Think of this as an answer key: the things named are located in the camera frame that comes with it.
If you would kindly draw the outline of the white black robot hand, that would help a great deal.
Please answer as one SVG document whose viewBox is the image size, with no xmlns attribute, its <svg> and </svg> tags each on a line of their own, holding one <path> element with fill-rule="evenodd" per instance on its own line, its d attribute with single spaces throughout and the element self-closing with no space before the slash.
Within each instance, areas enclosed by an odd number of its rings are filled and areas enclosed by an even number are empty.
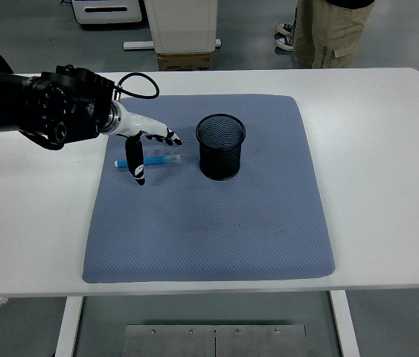
<svg viewBox="0 0 419 357">
<path fill-rule="evenodd" d="M 158 142 L 168 145 L 181 145 L 179 136 L 169 129 L 166 124 L 155 119 L 128 112 L 122 103 L 112 103 L 113 118 L 108 135 L 125 137 L 124 144 L 127 167 L 135 181 L 143 186 L 144 177 L 144 153 L 141 137 L 155 138 Z"/>
</svg>

